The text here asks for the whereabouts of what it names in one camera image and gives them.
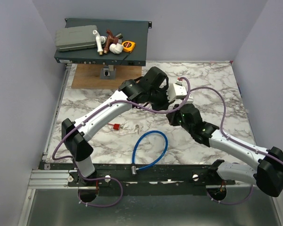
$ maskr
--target white pipe fitting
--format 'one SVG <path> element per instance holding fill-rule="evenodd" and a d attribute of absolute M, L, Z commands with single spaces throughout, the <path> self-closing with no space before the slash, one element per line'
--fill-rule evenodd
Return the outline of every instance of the white pipe fitting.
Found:
<path fill-rule="evenodd" d="M 120 54 L 124 49 L 124 46 L 121 45 L 121 44 L 111 44 L 109 46 L 109 50 L 112 52 L 112 53 L 115 53 L 115 54 Z"/>
<path fill-rule="evenodd" d="M 102 45 L 105 44 L 107 37 L 100 36 L 99 32 L 97 30 L 93 30 L 92 32 L 95 35 L 96 45 L 98 46 L 98 53 L 100 55 L 103 55 L 103 48 Z"/>

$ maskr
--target marble surface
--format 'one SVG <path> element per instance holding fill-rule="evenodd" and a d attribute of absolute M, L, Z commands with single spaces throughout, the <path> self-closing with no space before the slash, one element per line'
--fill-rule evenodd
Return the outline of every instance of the marble surface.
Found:
<path fill-rule="evenodd" d="M 210 86 L 217 89 L 225 98 L 227 107 L 224 129 L 232 136 L 254 143 L 230 63 L 147 62 L 142 73 L 145 74 L 152 66 L 165 71 L 169 76 L 169 82 L 175 82 L 177 77 L 185 76 L 189 79 L 191 88 Z M 107 100 L 114 92 L 113 90 L 71 89 L 75 70 L 76 65 L 72 65 L 46 162 L 54 162 L 51 155 L 61 140 L 61 122 L 66 118 L 74 121 L 85 115 Z M 220 98 L 214 92 L 203 89 L 193 92 L 192 95 L 203 120 L 220 125 L 223 113 Z M 196 143 L 181 127 L 170 126 L 167 118 L 162 114 L 132 109 L 116 117 L 111 123 L 119 123 L 123 128 L 116 131 L 112 126 L 107 125 L 92 138 L 89 143 L 94 148 L 92 153 L 94 163 L 131 163 L 133 147 L 138 138 L 145 132 L 155 129 L 164 132 L 169 141 L 167 153 L 159 162 L 160 164 L 210 164 L 217 159 L 241 162 L 225 152 Z M 136 125 L 140 127 L 139 133 L 135 130 Z M 164 145 L 160 135 L 146 137 L 137 150 L 136 163 L 152 162 L 160 156 Z M 62 145 L 57 156 L 68 154 L 68 150 Z"/>

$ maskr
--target gray wall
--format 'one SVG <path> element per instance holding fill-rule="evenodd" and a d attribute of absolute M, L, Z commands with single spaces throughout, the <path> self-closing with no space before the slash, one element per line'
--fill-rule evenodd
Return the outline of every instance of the gray wall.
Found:
<path fill-rule="evenodd" d="M 31 0 L 0 0 L 0 226 L 17 224 L 62 81 Z"/>
<path fill-rule="evenodd" d="M 33 2 L 53 37 L 67 17 L 149 20 L 148 60 L 218 61 L 234 59 L 266 0 Z"/>
<path fill-rule="evenodd" d="M 283 150 L 283 0 L 267 2 L 233 69 L 256 142 Z"/>

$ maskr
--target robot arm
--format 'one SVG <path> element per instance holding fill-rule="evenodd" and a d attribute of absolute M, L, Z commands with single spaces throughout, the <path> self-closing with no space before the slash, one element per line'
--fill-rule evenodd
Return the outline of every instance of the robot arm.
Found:
<path fill-rule="evenodd" d="M 160 88 L 164 81 L 166 81 L 166 85 Z M 75 122 L 71 122 L 69 119 L 64 120 L 62 122 L 62 138 L 73 128 L 80 124 L 83 125 L 71 134 L 64 144 L 72 154 L 81 174 L 88 177 L 95 171 L 90 157 L 93 148 L 88 144 L 88 141 L 107 123 L 133 107 L 130 103 L 110 104 L 111 102 L 130 100 L 137 104 L 150 103 L 153 110 L 160 111 L 167 110 L 176 99 L 184 98 L 186 95 L 185 87 L 176 83 L 169 86 L 168 76 L 159 68 L 152 67 L 145 76 L 124 81 L 108 100 L 90 113 L 76 119 Z M 89 121 L 84 122 L 89 116 L 107 105 L 109 107 L 104 108 Z"/>
<path fill-rule="evenodd" d="M 166 81 L 166 85 L 161 88 L 164 81 Z M 88 141 L 112 119 L 133 107 L 130 103 L 110 104 L 111 102 L 116 100 L 129 100 L 137 104 L 148 102 L 151 103 L 153 110 L 160 111 L 167 110 L 176 99 L 182 99 L 186 95 L 187 92 L 180 81 L 169 86 L 167 75 L 157 67 L 152 67 L 145 76 L 136 80 L 124 81 L 107 101 L 87 115 L 75 120 L 75 122 L 71 122 L 69 119 L 64 120 L 62 122 L 62 138 L 77 125 L 83 125 L 73 132 L 64 144 L 72 154 L 81 174 L 86 178 L 92 177 L 95 171 L 91 160 L 93 148 L 88 144 Z M 97 114 L 85 122 L 89 116 L 95 113 Z M 170 125 L 182 126 L 196 142 L 225 151 L 247 164 L 239 165 L 218 160 L 211 167 L 215 170 L 216 177 L 220 177 L 222 180 L 238 180 L 256 184 L 263 192 L 273 197 L 277 197 L 282 191 L 283 166 L 281 164 L 226 138 L 218 126 L 203 121 L 199 110 L 189 101 L 180 110 L 166 116 Z M 245 146 L 252 146 L 256 150 L 273 155 L 283 161 L 283 152 L 276 147 L 267 150 L 237 138 L 234 139 Z"/>
<path fill-rule="evenodd" d="M 283 190 L 283 165 L 262 154 L 267 153 L 283 162 L 283 152 L 279 148 L 273 147 L 268 150 L 239 140 L 228 133 L 225 133 L 227 137 L 224 136 L 218 126 L 202 120 L 199 110 L 193 104 L 186 104 L 166 117 L 170 125 L 182 126 L 196 142 L 224 151 L 247 164 L 218 161 L 215 167 L 221 179 L 257 185 L 272 197 L 277 197 Z"/>

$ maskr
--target blue hose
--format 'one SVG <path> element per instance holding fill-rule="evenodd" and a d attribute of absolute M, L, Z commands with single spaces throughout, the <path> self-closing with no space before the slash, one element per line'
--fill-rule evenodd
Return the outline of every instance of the blue hose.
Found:
<path fill-rule="evenodd" d="M 166 135 L 165 135 L 163 132 L 160 132 L 160 131 L 158 131 L 158 130 L 152 130 L 152 131 L 146 132 L 144 135 L 142 135 L 142 136 L 138 139 L 138 141 L 137 141 L 137 143 L 136 143 L 136 145 L 135 145 L 135 147 L 134 147 L 134 149 L 133 149 L 132 164 L 135 164 L 135 153 L 136 153 L 136 150 L 137 150 L 138 145 L 140 144 L 140 142 L 142 141 L 142 139 L 144 139 L 145 136 L 147 136 L 147 135 L 149 135 L 149 134 L 151 134 L 151 133 L 159 133 L 160 135 L 162 135 L 162 136 L 164 137 L 164 139 L 165 139 L 165 141 L 166 141 L 165 149 L 164 149 L 163 153 L 162 153 L 154 162 L 150 163 L 150 164 L 147 165 L 147 166 L 140 167 L 140 168 L 138 168 L 137 170 L 145 170 L 145 169 L 147 169 L 147 168 L 149 168 L 149 167 L 155 165 L 155 163 L 157 163 L 159 160 L 161 160 L 161 158 L 165 155 L 166 150 L 168 149 L 168 139 L 167 139 Z"/>

